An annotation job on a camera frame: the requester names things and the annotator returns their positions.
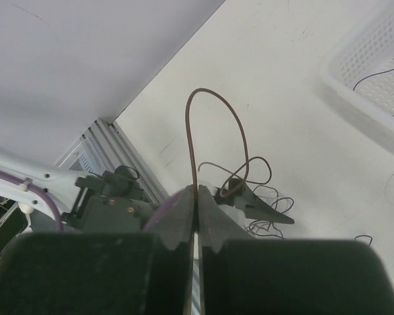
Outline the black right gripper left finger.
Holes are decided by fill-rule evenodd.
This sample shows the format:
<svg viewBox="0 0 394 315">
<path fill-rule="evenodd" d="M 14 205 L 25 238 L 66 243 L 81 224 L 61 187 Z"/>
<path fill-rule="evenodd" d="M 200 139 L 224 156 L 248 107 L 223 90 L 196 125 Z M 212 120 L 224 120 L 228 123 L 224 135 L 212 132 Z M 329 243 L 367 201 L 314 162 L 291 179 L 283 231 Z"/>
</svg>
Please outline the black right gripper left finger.
<svg viewBox="0 0 394 315">
<path fill-rule="evenodd" d="M 0 260 L 0 314 L 190 314 L 193 212 L 187 186 L 142 232 L 19 237 Z"/>
</svg>

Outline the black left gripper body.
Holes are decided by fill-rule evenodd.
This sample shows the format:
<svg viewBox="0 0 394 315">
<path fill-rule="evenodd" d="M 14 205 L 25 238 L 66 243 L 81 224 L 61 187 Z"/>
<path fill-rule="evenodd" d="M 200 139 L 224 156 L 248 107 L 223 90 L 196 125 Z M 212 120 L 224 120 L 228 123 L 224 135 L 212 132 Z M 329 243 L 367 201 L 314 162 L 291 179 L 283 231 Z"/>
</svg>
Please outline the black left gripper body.
<svg viewBox="0 0 394 315">
<path fill-rule="evenodd" d="M 126 165 L 76 180 L 79 193 L 64 223 L 82 232 L 138 232 L 158 205 L 139 186 L 140 174 Z"/>
</svg>

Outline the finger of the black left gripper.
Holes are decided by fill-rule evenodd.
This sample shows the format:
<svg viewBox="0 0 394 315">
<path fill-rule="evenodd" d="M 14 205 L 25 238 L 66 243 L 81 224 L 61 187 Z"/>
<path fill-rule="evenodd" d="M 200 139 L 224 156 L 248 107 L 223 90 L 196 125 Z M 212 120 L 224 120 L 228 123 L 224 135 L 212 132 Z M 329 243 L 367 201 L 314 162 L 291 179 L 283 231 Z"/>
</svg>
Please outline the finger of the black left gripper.
<svg viewBox="0 0 394 315">
<path fill-rule="evenodd" d="M 239 178 L 229 180 L 227 189 L 217 188 L 215 201 L 217 205 L 228 205 L 241 210 L 247 219 L 294 224 L 294 219 L 274 210 L 260 197 L 256 196 L 248 185 Z"/>
</svg>

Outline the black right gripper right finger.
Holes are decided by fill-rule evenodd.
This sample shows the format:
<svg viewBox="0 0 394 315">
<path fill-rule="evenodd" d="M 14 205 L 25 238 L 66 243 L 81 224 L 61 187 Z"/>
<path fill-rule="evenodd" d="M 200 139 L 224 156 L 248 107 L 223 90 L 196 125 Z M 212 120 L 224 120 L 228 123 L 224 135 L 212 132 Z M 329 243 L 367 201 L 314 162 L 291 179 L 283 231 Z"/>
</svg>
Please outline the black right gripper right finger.
<svg viewBox="0 0 394 315">
<path fill-rule="evenodd" d="M 250 236 L 198 192 L 202 314 L 394 314 L 380 258 L 351 240 Z"/>
</svg>

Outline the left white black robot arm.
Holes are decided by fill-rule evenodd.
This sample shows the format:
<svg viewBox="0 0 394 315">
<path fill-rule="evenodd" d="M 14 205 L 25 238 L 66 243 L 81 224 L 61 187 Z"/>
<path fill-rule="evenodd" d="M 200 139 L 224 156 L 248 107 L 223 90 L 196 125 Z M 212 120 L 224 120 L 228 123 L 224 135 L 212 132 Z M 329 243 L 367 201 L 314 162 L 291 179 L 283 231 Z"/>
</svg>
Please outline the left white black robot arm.
<svg viewBox="0 0 394 315">
<path fill-rule="evenodd" d="M 83 229 L 82 222 L 92 196 L 108 200 L 120 198 L 134 205 L 136 210 L 142 212 L 144 228 L 149 229 L 165 217 L 184 194 L 181 190 L 163 203 L 154 205 L 132 195 L 137 181 L 138 178 L 132 177 L 125 165 L 114 172 L 105 171 L 96 176 L 88 172 L 34 164 L 0 150 L 0 196 L 53 218 L 58 230 L 64 223 Z"/>
</svg>

